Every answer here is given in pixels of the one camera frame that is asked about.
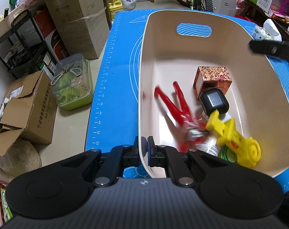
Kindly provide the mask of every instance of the green plastic container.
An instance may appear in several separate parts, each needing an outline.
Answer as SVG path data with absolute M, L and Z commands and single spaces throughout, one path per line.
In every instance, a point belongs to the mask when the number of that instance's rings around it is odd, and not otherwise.
M 92 102 L 94 90 L 91 67 L 82 54 L 77 53 L 57 63 L 55 77 L 57 75 L 61 76 L 54 84 L 52 93 L 59 107 L 73 110 Z

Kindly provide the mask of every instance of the beige basket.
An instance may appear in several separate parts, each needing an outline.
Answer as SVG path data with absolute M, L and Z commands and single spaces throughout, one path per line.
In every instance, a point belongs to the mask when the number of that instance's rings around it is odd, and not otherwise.
M 208 37 L 180 35 L 177 26 L 193 23 L 211 27 Z M 225 66 L 232 78 L 226 94 L 229 114 L 244 137 L 261 146 L 261 160 L 255 170 L 277 176 L 289 167 L 289 103 L 281 83 L 266 56 L 248 49 L 251 36 L 236 22 L 208 13 L 160 10 L 147 21 L 139 73 L 139 153 L 151 177 L 165 177 L 162 168 L 148 166 L 142 156 L 141 136 L 153 136 L 155 144 L 176 147 L 169 130 L 174 119 L 158 107 L 153 93 L 156 85 L 175 101 L 172 83 L 177 81 L 191 112 L 201 110 L 193 92 L 198 66 Z

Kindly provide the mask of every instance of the transparent lid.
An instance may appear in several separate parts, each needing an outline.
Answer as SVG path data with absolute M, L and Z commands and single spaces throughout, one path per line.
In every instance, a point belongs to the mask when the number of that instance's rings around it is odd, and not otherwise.
M 77 53 L 57 63 L 52 93 L 59 105 L 86 97 L 90 93 L 88 62 Z

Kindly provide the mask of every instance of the blue mat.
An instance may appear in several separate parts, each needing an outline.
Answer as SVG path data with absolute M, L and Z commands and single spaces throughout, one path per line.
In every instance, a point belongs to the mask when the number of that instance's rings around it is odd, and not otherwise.
M 138 71 L 142 36 L 148 16 L 158 9 L 123 11 L 116 15 L 107 40 L 88 123 L 86 150 L 109 152 L 114 146 L 134 143 L 138 135 Z M 236 21 L 250 34 L 254 23 Z M 180 34 L 208 36 L 209 27 L 180 24 Z M 289 100 L 289 64 L 270 58 Z M 147 178 L 144 168 L 130 167 L 126 178 Z M 284 192 L 289 190 L 289 169 L 276 177 Z

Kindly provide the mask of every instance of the floral patterned box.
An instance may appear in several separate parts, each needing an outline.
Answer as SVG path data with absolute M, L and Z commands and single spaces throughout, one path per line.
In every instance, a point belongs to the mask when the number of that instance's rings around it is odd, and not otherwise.
M 195 97 L 198 100 L 201 93 L 212 88 L 218 88 L 226 94 L 231 83 L 226 67 L 199 66 L 193 83 Z

